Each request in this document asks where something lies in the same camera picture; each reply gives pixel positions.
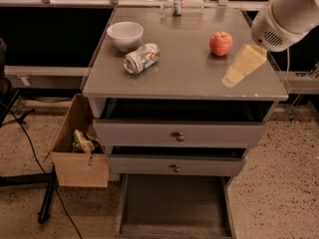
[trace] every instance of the white bowl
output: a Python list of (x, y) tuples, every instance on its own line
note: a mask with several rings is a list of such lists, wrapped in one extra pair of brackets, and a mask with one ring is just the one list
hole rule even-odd
[(135, 22), (119, 22), (111, 25), (107, 34), (114, 46), (123, 52), (132, 51), (142, 43), (144, 28)]

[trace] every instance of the apple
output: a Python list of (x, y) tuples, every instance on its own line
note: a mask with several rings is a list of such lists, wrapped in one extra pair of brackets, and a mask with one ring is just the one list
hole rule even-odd
[(216, 32), (209, 39), (209, 49), (215, 56), (224, 56), (232, 48), (232, 37), (227, 32)]

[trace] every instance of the cardboard box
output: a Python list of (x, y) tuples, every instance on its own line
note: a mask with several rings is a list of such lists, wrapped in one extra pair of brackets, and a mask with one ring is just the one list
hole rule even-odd
[(104, 153), (95, 153), (93, 165), (88, 166), (88, 154), (72, 152), (74, 130), (87, 131), (92, 120), (93, 114), (89, 100), (82, 95), (75, 95), (51, 148), (60, 186), (108, 186), (109, 166)]

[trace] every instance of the countertop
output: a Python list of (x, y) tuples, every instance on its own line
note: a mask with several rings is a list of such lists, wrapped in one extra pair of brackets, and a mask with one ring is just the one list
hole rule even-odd
[[(202, 14), (164, 16), (160, 8), (117, 8), (109, 24), (134, 21), (144, 27), (144, 43), (159, 45), (159, 60), (138, 75), (123, 65), (124, 55), (106, 36), (84, 88), (95, 98), (153, 98), (284, 101), (287, 93), (267, 61), (234, 88), (221, 79), (243, 44), (252, 43), (250, 28), (238, 9), (204, 8)], [(224, 57), (211, 55), (210, 36), (232, 35)]]

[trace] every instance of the speckled floor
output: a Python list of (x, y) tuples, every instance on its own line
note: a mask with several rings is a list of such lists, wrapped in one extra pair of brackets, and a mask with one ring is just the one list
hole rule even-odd
[[(26, 130), (47, 171), (52, 163), (46, 157), (68, 105), (30, 105), (36, 112), (26, 118)], [(295, 117), (297, 123), (292, 123), (284, 108), (275, 110), (266, 133), (229, 187), (238, 239), (319, 238), (319, 115), (309, 104), (298, 107)], [(41, 172), (16, 123), (0, 128), (0, 146), (0, 175)], [(83, 238), (113, 237), (118, 182), (106, 189), (58, 190)], [(56, 193), (50, 219), (38, 223), (44, 194), (43, 184), (0, 188), (0, 237), (79, 238)]]

